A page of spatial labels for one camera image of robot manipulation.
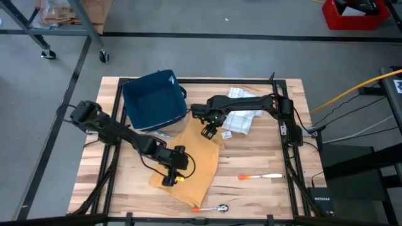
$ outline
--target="wooden tabletop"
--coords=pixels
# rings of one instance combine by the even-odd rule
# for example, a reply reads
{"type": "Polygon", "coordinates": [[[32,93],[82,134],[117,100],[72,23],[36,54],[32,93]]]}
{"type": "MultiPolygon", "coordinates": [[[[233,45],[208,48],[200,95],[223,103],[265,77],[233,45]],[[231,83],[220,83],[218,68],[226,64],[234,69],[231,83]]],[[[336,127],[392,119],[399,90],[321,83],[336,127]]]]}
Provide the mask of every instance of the wooden tabletop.
{"type": "MultiPolygon", "coordinates": [[[[100,85],[97,103],[103,111],[111,114],[119,77],[104,77],[100,85]]],[[[294,101],[305,126],[311,125],[303,84],[300,79],[286,79],[289,98],[294,101]]],[[[231,87],[239,87],[255,95],[272,93],[270,85],[239,84],[181,84],[187,90],[188,105],[204,104],[213,95],[227,95],[231,87]]],[[[118,117],[121,115],[121,98],[118,117]]],[[[119,156],[116,179],[111,200],[109,216],[125,217],[126,212],[133,212],[135,217],[180,217],[180,218],[266,218],[272,214],[275,219],[293,218],[286,178],[252,179],[239,181],[238,175],[258,175],[282,173],[285,175],[283,151],[277,120],[267,112],[262,117],[254,117],[249,134],[232,133],[220,150],[218,169],[208,189],[201,207],[215,207],[225,203],[230,209],[226,213],[217,211],[192,213],[190,206],[170,196],[165,191],[150,186],[148,180],[153,173],[145,168],[132,146],[123,141],[119,156]]],[[[96,136],[88,136],[87,143],[95,141],[96,136]]],[[[317,145],[315,140],[304,137],[304,141],[317,145]]],[[[87,146],[82,153],[82,160],[68,208],[76,210],[88,197],[96,185],[104,145],[95,143],[87,146]]],[[[318,151],[311,145],[299,148],[301,165],[307,186],[311,186],[313,175],[322,171],[318,151]]],[[[111,149],[109,162],[114,149],[111,149]]],[[[147,164],[154,164],[144,159],[147,164]]],[[[324,175],[314,177],[315,186],[326,186],[324,175]]],[[[299,214],[303,214],[302,199],[295,185],[299,214]]],[[[99,208],[104,204],[105,189],[102,191],[99,208]]]]}

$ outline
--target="white cable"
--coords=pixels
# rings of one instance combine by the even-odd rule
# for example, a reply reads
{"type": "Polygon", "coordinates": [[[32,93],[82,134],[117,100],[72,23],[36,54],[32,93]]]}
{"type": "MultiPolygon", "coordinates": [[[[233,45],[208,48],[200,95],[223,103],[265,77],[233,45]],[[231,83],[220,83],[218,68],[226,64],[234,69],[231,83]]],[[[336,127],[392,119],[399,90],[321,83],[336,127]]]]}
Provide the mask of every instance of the white cable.
{"type": "Polygon", "coordinates": [[[381,121],[375,123],[374,125],[369,126],[369,127],[365,128],[365,129],[363,129],[362,131],[357,132],[357,133],[355,133],[355,134],[353,134],[353,135],[346,136],[346,137],[341,137],[341,138],[337,138],[337,139],[333,139],[333,140],[330,140],[330,141],[324,141],[322,144],[332,143],[332,142],[335,142],[335,141],[343,141],[343,140],[345,140],[345,139],[348,139],[348,138],[357,136],[357,135],[359,135],[359,134],[361,134],[361,133],[363,133],[363,132],[366,132],[367,130],[373,128],[374,126],[380,125],[381,123],[385,122],[386,120],[388,120],[388,119],[390,119],[390,118],[392,118],[392,117],[394,117],[394,116],[389,116],[388,118],[383,119],[383,120],[381,120],[381,121]]]}

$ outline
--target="white checkered cloth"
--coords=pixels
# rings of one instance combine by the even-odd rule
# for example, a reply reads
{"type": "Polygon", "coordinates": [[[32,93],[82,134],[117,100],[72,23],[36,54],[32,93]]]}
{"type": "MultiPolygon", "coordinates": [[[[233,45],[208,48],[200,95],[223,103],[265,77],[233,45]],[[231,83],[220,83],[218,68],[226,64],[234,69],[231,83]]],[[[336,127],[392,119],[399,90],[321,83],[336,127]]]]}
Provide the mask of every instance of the white checkered cloth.
{"type": "MultiPolygon", "coordinates": [[[[240,88],[231,88],[228,96],[230,98],[255,97],[255,95],[250,94],[249,92],[240,88]]],[[[222,128],[232,132],[241,132],[247,135],[249,133],[254,116],[261,117],[262,114],[262,110],[239,110],[231,112],[227,116],[222,128]]]]}

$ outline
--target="caster wheel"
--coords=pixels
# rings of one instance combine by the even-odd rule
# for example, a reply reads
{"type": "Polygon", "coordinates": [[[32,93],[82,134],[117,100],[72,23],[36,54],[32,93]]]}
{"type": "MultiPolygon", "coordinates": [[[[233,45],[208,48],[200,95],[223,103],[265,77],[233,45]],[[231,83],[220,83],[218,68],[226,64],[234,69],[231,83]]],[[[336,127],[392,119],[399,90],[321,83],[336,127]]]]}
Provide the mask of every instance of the caster wheel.
{"type": "Polygon", "coordinates": [[[99,51],[99,60],[100,60],[102,63],[107,63],[107,62],[109,62],[109,53],[106,52],[106,51],[104,51],[104,50],[99,51]]]}
{"type": "Polygon", "coordinates": [[[45,50],[43,50],[40,57],[48,60],[54,60],[56,59],[56,53],[54,51],[49,50],[49,54],[46,54],[45,50]]]}

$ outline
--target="concrete floor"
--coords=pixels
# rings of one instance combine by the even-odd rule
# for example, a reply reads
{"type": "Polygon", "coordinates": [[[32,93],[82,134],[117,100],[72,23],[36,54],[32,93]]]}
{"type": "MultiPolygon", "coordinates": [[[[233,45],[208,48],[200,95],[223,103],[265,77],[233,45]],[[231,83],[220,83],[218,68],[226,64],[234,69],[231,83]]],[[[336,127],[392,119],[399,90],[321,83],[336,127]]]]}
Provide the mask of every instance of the concrete floor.
{"type": "MultiPolygon", "coordinates": [[[[33,2],[13,3],[25,16],[33,10],[33,2]]],[[[330,31],[321,7],[320,3],[308,0],[118,0],[109,13],[106,31],[400,37],[392,19],[376,31],[330,31]]],[[[0,18],[2,28],[17,28],[1,10],[0,18]]],[[[11,220],[15,214],[85,40],[84,37],[45,38],[57,53],[57,60],[41,59],[39,47],[27,36],[0,36],[0,123],[4,128],[0,136],[3,145],[0,221],[11,220]]],[[[94,100],[103,76],[142,76],[169,68],[178,77],[267,78],[275,72],[277,78],[301,78],[312,109],[377,76],[379,68],[402,64],[402,45],[395,44],[174,38],[103,40],[111,60],[103,65],[98,60],[99,47],[91,45],[71,104],[94,100]]],[[[330,118],[376,98],[360,97],[330,118]]],[[[333,107],[313,114],[313,122],[333,107]]],[[[353,134],[391,114],[388,103],[382,101],[330,125],[323,132],[323,139],[353,134]]],[[[373,131],[395,124],[391,119],[373,131]]],[[[394,130],[344,144],[381,149],[400,140],[399,132],[394,130]]],[[[66,213],[84,142],[85,134],[71,125],[62,126],[30,218],[66,213]]],[[[401,190],[393,189],[390,193],[401,216],[401,190]]],[[[375,206],[371,209],[375,214],[370,219],[367,213],[371,210],[362,210],[353,217],[382,222],[381,210],[375,206]]]]}

